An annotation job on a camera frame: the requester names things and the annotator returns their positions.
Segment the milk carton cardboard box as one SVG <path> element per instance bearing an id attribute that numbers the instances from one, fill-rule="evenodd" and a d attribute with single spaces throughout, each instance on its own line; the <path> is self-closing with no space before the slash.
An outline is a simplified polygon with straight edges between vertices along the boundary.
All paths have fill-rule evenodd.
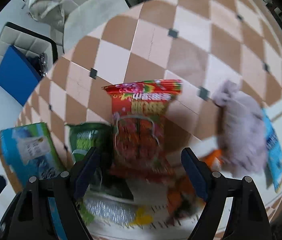
<path id="1" fill-rule="evenodd" d="M 56 152 L 45 123 L 30 124 L 0 131 L 1 150 L 7 165 L 11 166 L 23 188 L 31 177 L 44 180 L 57 177 L 65 167 Z M 56 235 L 67 239 L 54 197 L 48 197 L 50 214 Z M 33 193 L 21 194 L 17 204 L 20 218 L 33 219 Z"/>

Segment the orange chip bag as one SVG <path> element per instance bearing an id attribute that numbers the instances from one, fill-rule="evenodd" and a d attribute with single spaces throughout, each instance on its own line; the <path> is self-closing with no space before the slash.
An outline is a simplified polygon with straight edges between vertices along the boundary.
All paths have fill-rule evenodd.
<path id="1" fill-rule="evenodd" d="M 201 159 L 211 170 L 221 170 L 222 166 L 222 150 L 213 150 Z M 187 175 L 177 179 L 174 186 L 167 190 L 167 210 L 169 217 L 167 224 L 174 225 L 176 220 L 192 216 L 198 206 L 204 205 L 202 200 L 197 200 L 195 189 Z"/>

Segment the purple fluffy towel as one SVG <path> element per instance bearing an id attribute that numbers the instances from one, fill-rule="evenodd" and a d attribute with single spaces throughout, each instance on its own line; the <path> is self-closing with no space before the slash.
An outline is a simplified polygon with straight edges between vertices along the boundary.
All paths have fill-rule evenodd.
<path id="1" fill-rule="evenodd" d="M 235 177 L 261 173 L 267 150 L 260 105 L 230 80 L 215 91 L 212 100 L 222 108 L 219 143 L 225 168 Z"/>

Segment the checkered table cloth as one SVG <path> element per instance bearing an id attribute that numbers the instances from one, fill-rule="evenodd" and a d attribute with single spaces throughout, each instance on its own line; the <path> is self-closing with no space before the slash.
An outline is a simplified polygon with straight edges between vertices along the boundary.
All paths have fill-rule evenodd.
<path id="1" fill-rule="evenodd" d="M 168 161 L 217 148 L 218 108 L 209 94 L 239 83 L 272 121 L 282 149 L 282 34 L 261 0 L 151 0 L 101 24 L 60 57 L 35 88 L 18 124 L 45 122 L 62 162 L 71 165 L 67 124 L 111 120 L 110 84 L 180 79 L 167 113 Z M 270 221 L 282 211 L 282 184 L 253 175 Z"/>

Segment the blue milk snack bag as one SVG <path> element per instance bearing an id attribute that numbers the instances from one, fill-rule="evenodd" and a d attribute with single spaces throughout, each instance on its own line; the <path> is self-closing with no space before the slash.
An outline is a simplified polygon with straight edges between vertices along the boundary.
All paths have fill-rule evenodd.
<path id="1" fill-rule="evenodd" d="M 277 193 L 282 185 L 282 149 L 270 118 L 264 108 L 261 110 L 263 114 L 262 119 L 266 129 L 265 139 L 268 155 L 267 166 L 270 171 L 274 190 Z"/>

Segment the grey padded chair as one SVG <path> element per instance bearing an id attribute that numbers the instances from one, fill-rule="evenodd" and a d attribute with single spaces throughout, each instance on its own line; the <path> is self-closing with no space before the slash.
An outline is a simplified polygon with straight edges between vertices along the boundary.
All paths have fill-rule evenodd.
<path id="1" fill-rule="evenodd" d="M 50 69 L 58 59 L 56 43 L 46 36 L 6 22 L 0 33 L 0 64 L 10 46 L 14 46 L 26 57 L 46 56 L 46 66 Z"/>

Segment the silver yellow snack bag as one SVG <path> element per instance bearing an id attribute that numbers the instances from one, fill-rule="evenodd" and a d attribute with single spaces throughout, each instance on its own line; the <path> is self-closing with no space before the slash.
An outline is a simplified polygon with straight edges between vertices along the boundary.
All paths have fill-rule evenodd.
<path id="1" fill-rule="evenodd" d="M 121 226 L 149 225 L 154 218 L 144 206 L 122 203 L 99 196 L 86 195 L 76 202 L 76 207 L 86 225 L 95 221 Z"/>

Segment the red snack bag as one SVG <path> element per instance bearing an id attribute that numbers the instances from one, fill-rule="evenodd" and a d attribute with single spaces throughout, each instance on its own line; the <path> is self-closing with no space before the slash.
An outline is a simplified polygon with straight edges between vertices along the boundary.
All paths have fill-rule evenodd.
<path id="1" fill-rule="evenodd" d="M 182 81 L 148 80 L 103 87 L 111 97 L 114 162 L 122 178 L 166 183 L 175 172 L 164 152 L 165 113 L 182 92 Z"/>

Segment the green snack bag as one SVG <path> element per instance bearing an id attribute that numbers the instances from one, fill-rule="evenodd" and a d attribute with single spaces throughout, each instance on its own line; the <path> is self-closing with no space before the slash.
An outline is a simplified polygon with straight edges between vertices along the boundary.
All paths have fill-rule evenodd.
<path id="1" fill-rule="evenodd" d="M 93 174 L 89 189 L 112 197 L 133 201 L 134 197 L 125 179 L 109 174 L 114 161 L 112 127 L 97 122 L 68 125 L 69 143 L 74 163 L 84 159 L 89 149 L 96 147 L 100 162 Z"/>

